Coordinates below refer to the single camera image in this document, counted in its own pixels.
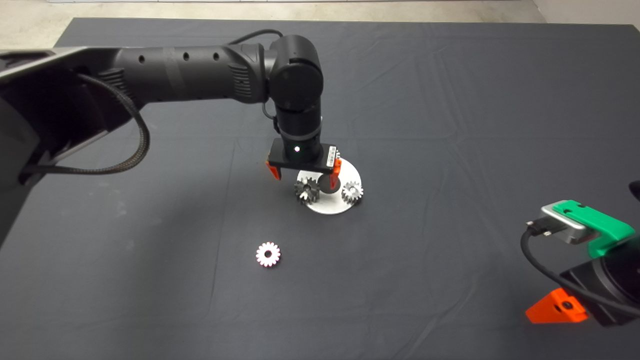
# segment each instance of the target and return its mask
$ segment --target silver gear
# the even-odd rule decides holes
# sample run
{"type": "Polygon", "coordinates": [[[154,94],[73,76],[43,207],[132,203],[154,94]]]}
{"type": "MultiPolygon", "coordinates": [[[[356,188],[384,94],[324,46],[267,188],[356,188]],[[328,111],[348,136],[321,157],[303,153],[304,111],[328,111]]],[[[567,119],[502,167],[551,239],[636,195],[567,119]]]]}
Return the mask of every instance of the silver gear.
{"type": "Polygon", "coordinates": [[[362,199],[362,195],[364,195],[364,190],[362,189],[362,185],[355,181],[346,183],[342,187],[342,200],[344,202],[355,205],[362,199]]]}
{"type": "Polygon", "coordinates": [[[298,201],[303,205],[316,202],[318,197],[320,197],[320,186],[318,186],[316,180],[310,177],[306,177],[302,179],[302,181],[296,181],[296,183],[293,184],[293,190],[296,192],[298,201]]]}

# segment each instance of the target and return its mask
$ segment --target small gear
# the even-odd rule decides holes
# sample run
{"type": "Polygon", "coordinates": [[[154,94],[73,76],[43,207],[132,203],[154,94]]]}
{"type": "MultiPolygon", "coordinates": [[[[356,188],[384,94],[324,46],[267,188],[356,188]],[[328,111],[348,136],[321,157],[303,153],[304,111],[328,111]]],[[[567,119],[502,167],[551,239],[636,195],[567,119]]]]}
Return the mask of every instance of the small gear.
{"type": "Polygon", "coordinates": [[[362,195],[364,195],[364,190],[362,189],[362,185],[355,181],[346,183],[342,187],[342,200],[344,202],[355,205],[362,199],[362,195]]]}
{"type": "Polygon", "coordinates": [[[272,242],[263,243],[258,248],[255,259],[260,265],[270,268],[280,260],[280,248],[272,242]]]}
{"type": "Polygon", "coordinates": [[[306,177],[302,181],[296,181],[293,185],[293,190],[296,192],[296,197],[300,201],[300,204],[310,204],[316,202],[320,196],[320,186],[316,180],[306,177]]]}

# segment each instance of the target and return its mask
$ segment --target circular metal plate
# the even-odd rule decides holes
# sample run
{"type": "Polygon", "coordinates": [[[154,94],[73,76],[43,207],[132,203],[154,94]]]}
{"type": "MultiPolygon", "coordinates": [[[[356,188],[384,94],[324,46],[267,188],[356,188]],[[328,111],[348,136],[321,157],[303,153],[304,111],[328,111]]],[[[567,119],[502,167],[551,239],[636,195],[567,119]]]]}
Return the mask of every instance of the circular metal plate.
{"type": "MultiPolygon", "coordinates": [[[[338,178],[340,179],[341,186],[350,182],[356,181],[362,185],[362,180],[360,179],[360,174],[358,170],[347,160],[341,158],[342,166],[340,168],[340,174],[338,178]]],[[[311,172],[311,171],[300,171],[298,173],[298,180],[301,181],[305,177],[310,177],[313,180],[318,180],[318,178],[322,175],[319,172],[311,172]]],[[[346,203],[342,200],[342,190],[336,191],[335,193],[325,193],[322,190],[320,191],[320,197],[316,202],[311,204],[307,204],[307,207],[316,213],[324,214],[324,215],[332,215],[339,214],[351,209],[353,205],[346,203]]]]}

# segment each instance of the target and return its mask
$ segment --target black tablecloth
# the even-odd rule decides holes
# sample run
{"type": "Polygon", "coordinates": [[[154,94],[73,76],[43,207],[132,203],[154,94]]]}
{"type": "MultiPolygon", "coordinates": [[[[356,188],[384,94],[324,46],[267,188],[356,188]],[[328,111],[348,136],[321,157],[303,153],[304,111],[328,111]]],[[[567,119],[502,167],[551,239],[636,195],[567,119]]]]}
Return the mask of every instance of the black tablecloth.
{"type": "MultiPolygon", "coordinates": [[[[0,251],[0,358],[638,358],[640,322],[531,325],[524,311],[557,286],[518,244],[562,199],[640,224],[635,28],[75,19],[58,45],[260,28],[316,45],[323,141],[359,169],[363,203],[301,207],[295,172],[264,166],[276,134],[259,105],[147,106],[139,167],[32,191],[0,251]],[[282,248],[270,270],[265,241],[282,248]]],[[[110,165],[137,135],[128,124],[63,164],[110,165]]],[[[549,239],[534,252],[558,271],[588,260],[549,239]]]]}

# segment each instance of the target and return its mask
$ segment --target gear teeth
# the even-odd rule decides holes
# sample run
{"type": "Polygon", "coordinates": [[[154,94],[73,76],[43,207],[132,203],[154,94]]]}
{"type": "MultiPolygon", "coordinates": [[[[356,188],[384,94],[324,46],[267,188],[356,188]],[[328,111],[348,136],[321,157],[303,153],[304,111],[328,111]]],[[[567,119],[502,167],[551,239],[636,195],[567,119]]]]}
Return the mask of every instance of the gear teeth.
{"type": "Polygon", "coordinates": [[[258,247],[255,259],[260,265],[270,268],[280,260],[280,248],[273,242],[263,243],[258,247]]]}
{"type": "Polygon", "coordinates": [[[315,202],[320,197],[320,187],[316,180],[305,177],[300,181],[296,181],[293,190],[300,204],[306,205],[315,202]]]}
{"type": "Polygon", "coordinates": [[[357,204],[362,200],[363,195],[364,189],[362,185],[355,181],[348,182],[342,187],[342,200],[347,204],[357,204]]]}

